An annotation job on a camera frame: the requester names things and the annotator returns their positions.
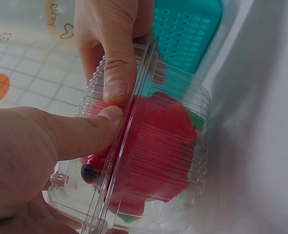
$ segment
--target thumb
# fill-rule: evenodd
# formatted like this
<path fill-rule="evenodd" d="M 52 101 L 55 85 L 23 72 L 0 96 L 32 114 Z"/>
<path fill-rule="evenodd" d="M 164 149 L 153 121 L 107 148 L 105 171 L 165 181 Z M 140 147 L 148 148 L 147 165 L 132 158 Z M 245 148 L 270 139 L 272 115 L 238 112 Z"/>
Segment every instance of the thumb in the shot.
<path fill-rule="evenodd" d="M 101 33 L 106 63 L 104 72 L 104 101 L 109 105 L 124 104 L 131 96 L 136 80 L 133 49 L 133 23 L 130 20 L 105 27 Z"/>
<path fill-rule="evenodd" d="M 98 153 L 114 140 L 122 110 L 117 106 L 103 109 L 96 117 L 62 117 L 51 115 L 50 123 L 58 161 Z"/>

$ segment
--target ventilation hole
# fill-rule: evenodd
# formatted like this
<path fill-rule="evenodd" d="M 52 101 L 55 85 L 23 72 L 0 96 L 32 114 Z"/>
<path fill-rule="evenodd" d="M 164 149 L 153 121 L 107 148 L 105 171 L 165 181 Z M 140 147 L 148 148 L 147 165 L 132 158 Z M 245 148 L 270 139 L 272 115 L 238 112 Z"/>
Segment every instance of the ventilation hole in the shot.
<path fill-rule="evenodd" d="M 195 17 L 193 17 L 193 20 L 195 20 L 195 21 L 201 21 L 201 18 L 200 18 L 199 16 L 195 16 Z"/>
<path fill-rule="evenodd" d="M 204 22 L 204 23 L 210 23 L 210 20 L 209 20 L 209 19 L 203 19 L 202 22 Z"/>
<path fill-rule="evenodd" d="M 191 22 L 189 25 L 196 28 L 196 27 L 198 27 L 199 24 L 195 23 L 195 22 Z"/>
<path fill-rule="evenodd" d="M 189 33 L 195 33 L 195 32 L 196 32 L 196 30 L 195 30 L 195 29 L 193 29 L 193 28 L 190 28 L 190 29 L 188 29 L 188 32 L 189 32 Z"/>

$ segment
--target dark bead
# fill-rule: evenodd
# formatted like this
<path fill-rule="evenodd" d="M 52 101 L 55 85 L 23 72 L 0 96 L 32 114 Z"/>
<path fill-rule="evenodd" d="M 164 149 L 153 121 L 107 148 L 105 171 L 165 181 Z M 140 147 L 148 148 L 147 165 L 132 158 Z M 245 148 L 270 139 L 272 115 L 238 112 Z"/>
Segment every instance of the dark bead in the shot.
<path fill-rule="evenodd" d="M 89 164 L 85 164 L 81 167 L 81 176 L 83 179 L 99 178 L 99 174 Z"/>

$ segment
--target teal plastic basket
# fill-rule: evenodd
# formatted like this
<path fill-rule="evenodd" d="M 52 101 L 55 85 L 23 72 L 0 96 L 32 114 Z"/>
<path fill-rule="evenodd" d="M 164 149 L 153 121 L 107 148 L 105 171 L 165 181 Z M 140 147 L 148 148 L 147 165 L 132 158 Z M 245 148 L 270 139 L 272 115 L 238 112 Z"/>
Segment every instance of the teal plastic basket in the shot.
<path fill-rule="evenodd" d="M 193 74 L 205 55 L 222 18 L 220 0 L 156 0 L 154 36 L 165 64 Z M 178 84 L 180 89 L 190 80 Z M 163 89 L 167 89 L 167 77 Z M 181 100 L 183 93 L 176 97 Z"/>

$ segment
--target green object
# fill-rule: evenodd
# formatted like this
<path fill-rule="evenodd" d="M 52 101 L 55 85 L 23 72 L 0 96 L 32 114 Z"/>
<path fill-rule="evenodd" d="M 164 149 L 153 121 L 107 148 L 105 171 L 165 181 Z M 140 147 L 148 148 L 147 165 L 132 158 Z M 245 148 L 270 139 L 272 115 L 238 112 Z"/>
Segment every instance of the green object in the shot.
<path fill-rule="evenodd" d="M 189 117 L 191 118 L 191 121 L 194 127 L 198 129 L 199 131 L 202 131 L 203 125 L 204 125 L 204 119 L 191 111 L 188 111 L 188 114 L 189 114 Z"/>
<path fill-rule="evenodd" d="M 135 218 L 133 218 L 133 217 L 129 217 L 129 216 L 127 216 L 127 215 L 124 215 L 124 214 L 119 214 L 119 215 L 117 215 L 119 218 L 121 218 L 124 222 L 126 222 L 126 223 L 132 223 L 132 222 L 134 222 L 134 221 L 136 221 L 136 219 Z"/>

